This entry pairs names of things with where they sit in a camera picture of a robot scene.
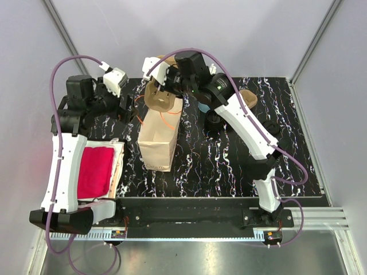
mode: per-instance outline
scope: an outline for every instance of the black and white marble pattern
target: black and white marble pattern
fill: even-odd
[[[310,154],[296,114],[295,105],[285,78],[235,78],[240,89],[249,89],[257,95],[253,108],[255,116],[263,121],[277,121],[281,133],[277,138],[289,137],[292,146],[287,150],[309,172],[303,186],[278,183],[281,196],[320,196]],[[125,91],[132,91],[136,98],[144,93],[145,82],[130,79]],[[139,115],[144,117],[147,107],[138,100]],[[100,117],[91,131],[91,139],[126,139],[131,154],[119,185],[117,197],[252,197],[256,189],[243,168],[248,156],[244,142],[230,126],[219,132],[204,129],[205,115],[199,111],[193,97],[185,96],[179,127],[177,146],[170,172],[147,170],[142,162],[137,144],[140,122],[134,119],[122,125],[109,117]],[[302,172],[286,157],[280,158],[276,175],[299,181]]]

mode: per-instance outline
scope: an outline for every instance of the reflective floor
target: reflective floor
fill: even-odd
[[[288,238],[293,232],[284,232]],[[54,243],[56,249],[64,241]],[[83,255],[96,242],[74,242],[72,258]],[[293,244],[280,249],[249,247],[239,242],[125,242],[118,246],[121,265],[110,274],[223,275],[223,274],[347,274],[335,236],[329,231],[305,231]],[[114,259],[106,246],[75,262],[86,274],[106,271]],[[42,274],[75,274],[67,256],[47,254]]]

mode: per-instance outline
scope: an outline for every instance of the white wall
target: white wall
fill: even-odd
[[[48,80],[69,56],[41,1],[0,1],[0,256],[1,274],[25,274],[52,157]],[[74,63],[56,76],[60,99]]]
[[[332,0],[53,2],[79,53],[130,77],[142,76],[145,57],[185,47],[211,52],[234,76],[291,77]]]
[[[367,270],[367,1],[344,1],[296,83],[335,206]]]

